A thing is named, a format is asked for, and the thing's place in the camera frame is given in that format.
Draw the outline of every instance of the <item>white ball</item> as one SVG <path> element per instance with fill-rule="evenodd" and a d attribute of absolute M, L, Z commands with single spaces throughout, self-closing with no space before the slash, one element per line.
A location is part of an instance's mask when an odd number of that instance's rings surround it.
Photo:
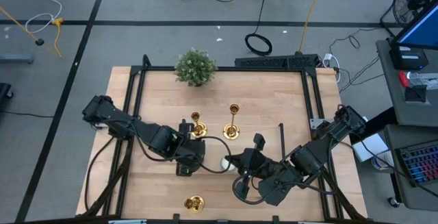
<path fill-rule="evenodd" d="M 230 163 L 230 162 L 229 162 L 227 159 L 225 159 L 225 157 L 223 157 L 222 160 L 220 161 L 220 164 L 222 165 L 222 168 L 223 168 L 224 170 L 227 169 L 229 163 Z M 232 171 L 232 170 L 234 170 L 234 169 L 235 169 L 235 166 L 232 165 L 232 164 L 230 164 L 230 168 L 228 169 L 228 172 L 229 172 L 229 171 Z"/>

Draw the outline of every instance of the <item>blue screen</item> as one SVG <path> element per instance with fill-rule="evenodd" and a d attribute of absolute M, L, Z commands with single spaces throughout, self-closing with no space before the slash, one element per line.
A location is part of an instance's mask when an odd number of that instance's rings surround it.
<path fill-rule="evenodd" d="M 432 7 L 428 14 L 400 37 L 399 42 L 420 47 L 438 47 L 438 5 Z"/>

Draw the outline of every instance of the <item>computer monitor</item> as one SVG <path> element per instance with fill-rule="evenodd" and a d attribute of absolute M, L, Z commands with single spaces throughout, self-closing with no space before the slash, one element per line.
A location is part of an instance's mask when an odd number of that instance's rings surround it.
<path fill-rule="evenodd" d="M 428 64 L 422 49 L 438 50 L 438 0 L 432 0 L 391 42 L 394 67 L 420 70 Z"/>

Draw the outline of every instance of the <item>red object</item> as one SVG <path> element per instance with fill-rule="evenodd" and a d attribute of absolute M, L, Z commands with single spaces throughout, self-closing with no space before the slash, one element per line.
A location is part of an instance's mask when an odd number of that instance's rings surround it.
<path fill-rule="evenodd" d="M 406 74 L 404 74 L 404 72 L 400 71 L 398 73 L 398 79 L 400 80 L 400 83 L 403 85 L 403 87 L 405 88 L 409 87 L 409 80 L 406 77 Z"/>

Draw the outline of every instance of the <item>gray floor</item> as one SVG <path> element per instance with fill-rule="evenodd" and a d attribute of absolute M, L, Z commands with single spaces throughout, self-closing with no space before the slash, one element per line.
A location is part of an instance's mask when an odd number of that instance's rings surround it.
<path fill-rule="evenodd" d="M 57 12 L 47 0 L 0 0 L 17 19 L 28 19 L 41 12 Z M 66 20 L 88 20 L 94 0 L 60 0 Z M 261 0 L 103 0 L 97 20 L 101 21 L 255 21 Z M 376 23 L 391 0 L 318 0 L 311 21 Z M 303 22 L 311 0 L 266 0 L 263 21 Z M 59 41 L 63 59 L 37 47 L 17 26 L 0 25 L 0 51 L 32 53 L 32 65 L 0 65 L 0 82 L 13 85 L 15 98 L 8 109 L 17 112 L 53 114 L 62 93 L 85 26 L 65 25 Z M 358 28 L 310 27 L 304 53 L 324 56 L 336 38 L 346 37 Z M 57 130 L 52 150 L 38 185 L 27 220 L 74 216 L 94 131 L 81 120 L 81 110 L 93 95 L 107 88 L 113 66 L 140 64 L 146 53 L 154 65 L 174 65 L 178 55 L 191 47 L 207 50 L 220 66 L 231 66 L 238 57 L 253 56 L 244 37 L 254 27 L 171 26 L 130 27 L 94 26 L 66 109 Z M 301 27 L 260 27 L 259 33 L 274 45 L 272 55 L 287 55 L 298 50 Z M 51 45 L 56 30 L 48 27 L 38 34 Z M 343 41 L 333 46 L 341 67 L 356 73 L 376 57 L 376 40 L 387 34 L 378 29 L 360 32 L 360 49 Z M 382 73 L 375 64 L 361 79 Z M 339 87 L 346 84 L 342 77 Z M 344 104 L 373 117 L 391 105 L 384 78 L 352 86 L 341 94 Z M 38 159 L 51 120 L 26 116 L 0 116 L 0 223 L 15 219 L 31 173 Z M 375 171 L 368 162 L 359 164 L 359 177 L 368 214 L 377 221 L 394 223 L 434 223 L 438 214 L 394 209 L 386 198 L 393 195 L 389 175 Z"/>

